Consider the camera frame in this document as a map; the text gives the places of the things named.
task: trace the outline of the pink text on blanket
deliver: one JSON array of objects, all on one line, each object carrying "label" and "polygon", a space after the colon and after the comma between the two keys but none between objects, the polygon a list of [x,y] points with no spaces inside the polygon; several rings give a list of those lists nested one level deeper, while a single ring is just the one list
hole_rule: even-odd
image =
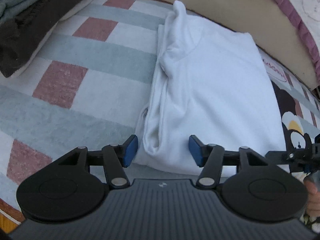
[{"label": "pink text on blanket", "polygon": [[284,74],[284,71],[280,69],[278,66],[275,66],[273,64],[270,64],[267,62],[265,59],[262,59],[264,65],[266,66],[267,72],[275,77],[276,79],[282,81],[282,82],[287,82],[287,77]]}]

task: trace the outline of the white folded shirt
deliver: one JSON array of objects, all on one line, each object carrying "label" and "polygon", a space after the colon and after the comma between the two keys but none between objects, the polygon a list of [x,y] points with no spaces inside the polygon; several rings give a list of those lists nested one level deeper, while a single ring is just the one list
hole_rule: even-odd
[{"label": "white folded shirt", "polygon": [[[175,1],[158,30],[158,59],[149,104],[141,111],[134,162],[175,173],[201,172],[188,149],[195,134],[204,144],[261,155],[285,150],[271,81],[248,33],[234,33],[186,14]],[[224,167],[223,177],[235,167]]]}]

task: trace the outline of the purple ruffled fabric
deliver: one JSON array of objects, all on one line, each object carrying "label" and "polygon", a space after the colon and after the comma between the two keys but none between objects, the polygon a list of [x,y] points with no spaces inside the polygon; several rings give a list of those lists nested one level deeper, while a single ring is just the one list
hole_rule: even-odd
[{"label": "purple ruffled fabric", "polygon": [[297,28],[299,36],[307,46],[315,65],[317,80],[320,81],[320,56],[315,40],[289,0],[276,0],[276,2],[292,25]]}]

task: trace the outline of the black mechanical device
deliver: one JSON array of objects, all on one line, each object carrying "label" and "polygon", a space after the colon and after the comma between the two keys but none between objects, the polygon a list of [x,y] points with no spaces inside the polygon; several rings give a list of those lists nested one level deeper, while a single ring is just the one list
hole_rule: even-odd
[{"label": "black mechanical device", "polygon": [[[248,147],[232,152],[204,145],[191,135],[189,150],[203,167],[195,185],[189,179],[135,179],[130,185],[123,168],[136,154],[135,135],[101,151],[78,147],[20,184],[17,201],[26,220],[6,237],[317,239],[299,220],[308,198],[305,186],[276,164],[316,171],[319,146],[265,158]],[[90,174],[93,165],[103,166],[107,183]],[[237,174],[220,184],[224,165],[237,166]]]}]

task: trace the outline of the beige headboard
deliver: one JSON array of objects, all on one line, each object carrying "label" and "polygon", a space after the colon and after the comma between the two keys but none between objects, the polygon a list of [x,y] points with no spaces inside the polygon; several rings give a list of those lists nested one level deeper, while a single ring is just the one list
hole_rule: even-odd
[{"label": "beige headboard", "polygon": [[314,67],[296,29],[274,0],[180,0],[190,10],[239,32],[278,59],[309,88],[318,86]]}]

